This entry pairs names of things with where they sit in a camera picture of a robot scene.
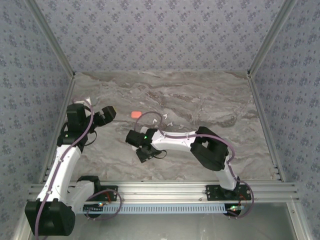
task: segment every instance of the marble surface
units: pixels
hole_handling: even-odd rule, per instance
[[[97,129],[94,144],[86,147],[72,179],[97,175],[101,180],[217,180],[187,152],[170,150],[164,159],[143,164],[125,143],[135,120],[131,111],[167,114],[162,129],[190,132],[205,126],[233,144],[232,167],[244,180],[272,180],[275,171],[257,109],[243,72],[158,71],[86,72],[75,75],[73,98],[91,97],[99,111],[114,106],[115,120]],[[141,127],[154,127],[154,115],[141,119]]]

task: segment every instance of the patterned wallpaper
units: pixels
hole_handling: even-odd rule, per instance
[[[75,72],[247,70],[283,0],[37,0]]]
[[[69,81],[24,1],[1,0],[0,9],[0,239],[9,240]]]
[[[320,2],[298,0],[255,81],[288,181],[320,239]]]

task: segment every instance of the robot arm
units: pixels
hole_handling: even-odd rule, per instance
[[[85,135],[74,147],[70,148],[70,146],[89,126],[91,116],[86,114],[87,110],[88,107],[83,103],[74,103],[67,107],[67,123],[57,139],[56,156],[46,184],[37,199],[28,201],[24,209],[33,234],[35,234],[40,206],[44,204],[38,225],[39,236],[70,235],[75,225],[75,212],[91,195],[100,191],[100,182],[96,176],[83,176],[74,188],[69,188],[73,170],[88,136]],[[95,128],[110,123],[115,116],[116,111],[112,106],[107,106],[95,113],[88,133],[93,133]],[[68,148],[70,148],[69,151],[61,159]]]
[[[205,168],[215,172],[223,189],[233,191],[236,188],[237,181],[227,166],[227,146],[209,137],[194,136],[206,134],[218,137],[214,132],[201,126],[197,131],[163,133],[155,128],[149,128],[145,133],[130,130],[125,141],[137,148],[136,154],[142,163],[159,155],[163,150],[191,152]]]

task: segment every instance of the black bracket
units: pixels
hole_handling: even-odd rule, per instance
[[[220,185],[207,185],[204,193],[208,201],[249,201],[252,199],[249,188],[244,184],[237,184],[233,191],[226,190]]]
[[[115,191],[118,191],[118,186],[112,185],[112,186],[101,186],[101,191],[106,190],[106,189],[112,189]],[[90,200],[88,200],[87,202],[116,202],[117,201],[117,195],[114,194],[112,191],[107,191],[105,193],[102,193]],[[83,211],[85,212],[84,215],[87,215],[86,212],[88,210],[90,210],[90,212],[102,212],[104,209],[103,206],[99,206],[99,204],[95,203],[95,204],[85,204],[83,206]],[[100,214],[89,214],[89,217],[91,218],[97,218],[99,217]]]

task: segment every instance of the small orange block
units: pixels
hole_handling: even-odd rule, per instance
[[[131,118],[138,119],[142,115],[142,112],[140,111],[132,111],[131,112]]]

